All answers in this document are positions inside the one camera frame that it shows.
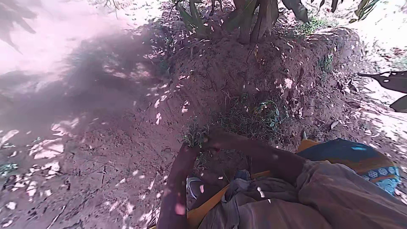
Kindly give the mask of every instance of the dirt ground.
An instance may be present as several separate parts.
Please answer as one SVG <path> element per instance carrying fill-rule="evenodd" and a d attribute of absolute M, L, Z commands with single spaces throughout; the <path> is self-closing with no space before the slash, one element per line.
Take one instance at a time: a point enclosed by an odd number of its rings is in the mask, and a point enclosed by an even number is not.
<path fill-rule="evenodd" d="M 208 1 L 200 8 L 210 40 L 189 35 L 175 11 L 172 37 L 168 2 L 120 3 L 115 12 L 104 1 L 38 1 L 27 5 L 36 18 L 24 18 L 35 34 L 14 28 L 15 46 L 0 43 L 9 54 L 1 55 L 0 160 L 17 167 L 1 180 L 2 227 L 148 228 L 188 125 L 223 125 L 220 113 L 250 115 L 268 100 L 286 116 L 278 129 L 242 134 L 291 152 L 304 131 L 370 145 L 400 166 L 397 195 L 407 204 L 407 116 L 389 108 L 401 95 L 356 75 L 385 69 L 358 29 L 293 37 L 286 11 L 270 36 L 242 45 L 237 31 L 219 28 L 230 2 L 212 17 Z M 194 172 L 225 185 L 249 167 L 241 152 L 221 151 L 203 155 Z"/>

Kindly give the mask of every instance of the weed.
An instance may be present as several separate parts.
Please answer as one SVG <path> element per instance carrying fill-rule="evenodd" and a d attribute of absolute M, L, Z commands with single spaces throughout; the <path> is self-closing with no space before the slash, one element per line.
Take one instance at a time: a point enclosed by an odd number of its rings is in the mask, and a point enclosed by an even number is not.
<path fill-rule="evenodd" d="M 182 132 L 182 141 L 188 143 L 189 147 L 202 146 L 205 136 L 209 134 L 209 125 L 200 127 L 196 117 L 187 125 L 186 132 Z"/>
<path fill-rule="evenodd" d="M 3 164 L 0 166 L 0 177 L 6 177 L 10 172 L 18 169 L 17 164 Z"/>
<path fill-rule="evenodd" d="M 317 29 L 323 29 L 332 24 L 326 19 L 319 19 L 317 17 L 311 17 L 308 22 L 301 23 L 294 27 L 294 35 L 303 37 L 306 35 L 314 34 Z"/>
<path fill-rule="evenodd" d="M 220 126 L 231 133 L 248 138 L 267 142 L 279 139 L 281 133 L 278 131 L 278 125 L 288 117 L 286 109 L 285 114 L 282 115 L 271 100 L 259 103 L 254 109 L 244 105 L 239 99 L 231 102 L 233 102 L 232 107 L 226 112 L 217 114 L 217 123 Z"/>
<path fill-rule="evenodd" d="M 407 56 L 395 59 L 393 62 L 393 66 L 400 70 L 407 70 Z"/>
<path fill-rule="evenodd" d="M 323 73 L 329 73 L 332 71 L 333 54 L 324 56 L 322 59 L 318 59 L 318 67 Z"/>

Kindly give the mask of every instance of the blue patterned cloth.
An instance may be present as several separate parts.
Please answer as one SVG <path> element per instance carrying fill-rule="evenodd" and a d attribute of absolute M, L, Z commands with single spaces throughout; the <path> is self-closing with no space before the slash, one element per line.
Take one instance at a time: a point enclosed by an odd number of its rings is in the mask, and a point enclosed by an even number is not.
<path fill-rule="evenodd" d="M 297 155 L 311 161 L 344 164 L 391 195 L 401 182 L 398 168 L 388 157 L 361 143 L 335 139 L 309 147 Z"/>
<path fill-rule="evenodd" d="M 398 172 L 398 168 L 394 167 L 394 166 L 372 169 L 368 173 L 363 174 L 361 176 L 363 178 L 365 178 L 366 180 L 375 183 L 377 186 L 379 186 L 386 192 L 390 193 L 391 195 L 394 194 L 394 189 L 401 182 L 400 173 Z"/>

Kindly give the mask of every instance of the fallen leaf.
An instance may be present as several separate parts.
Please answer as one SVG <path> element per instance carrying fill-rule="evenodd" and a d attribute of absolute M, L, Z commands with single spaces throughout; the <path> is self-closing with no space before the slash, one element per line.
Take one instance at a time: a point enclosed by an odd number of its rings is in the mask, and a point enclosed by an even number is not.
<path fill-rule="evenodd" d="M 331 124 L 331 130 L 332 130 L 336 125 L 338 125 L 338 123 L 339 123 L 339 121 L 334 121 L 334 122 Z"/>
<path fill-rule="evenodd" d="M 302 132 L 302 139 L 305 139 L 305 140 L 307 140 L 307 139 L 308 139 L 308 137 L 307 137 L 307 135 L 306 135 L 305 130 Z"/>
<path fill-rule="evenodd" d="M 355 108 L 355 109 L 360 108 L 360 104 L 357 102 L 347 101 L 346 103 L 352 108 Z"/>

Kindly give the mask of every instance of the uprooted weed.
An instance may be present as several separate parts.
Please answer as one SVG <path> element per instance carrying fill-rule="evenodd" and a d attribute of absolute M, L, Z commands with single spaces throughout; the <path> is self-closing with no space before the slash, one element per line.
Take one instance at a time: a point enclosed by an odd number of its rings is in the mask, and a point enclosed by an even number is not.
<path fill-rule="evenodd" d="M 296 37 L 304 37 L 314 34 L 318 29 L 335 26 L 337 26 L 337 22 L 312 16 L 308 22 L 300 22 L 298 25 L 294 26 L 294 35 Z"/>
<path fill-rule="evenodd" d="M 202 147 L 202 143 L 205 142 L 206 136 L 209 135 L 209 125 L 205 125 L 200 127 L 196 118 L 191 120 L 187 126 L 186 130 L 182 131 L 182 142 L 188 143 L 189 147 L 194 147 L 199 145 Z M 206 163 L 206 158 L 203 152 L 199 152 L 199 155 L 196 159 L 197 167 L 200 167 Z"/>
<path fill-rule="evenodd" d="M 260 102 L 253 109 L 235 99 L 231 101 L 231 108 L 217 114 L 217 123 L 231 133 L 248 138 L 272 142 L 282 134 L 278 126 L 287 117 L 288 112 L 280 112 L 272 100 Z"/>

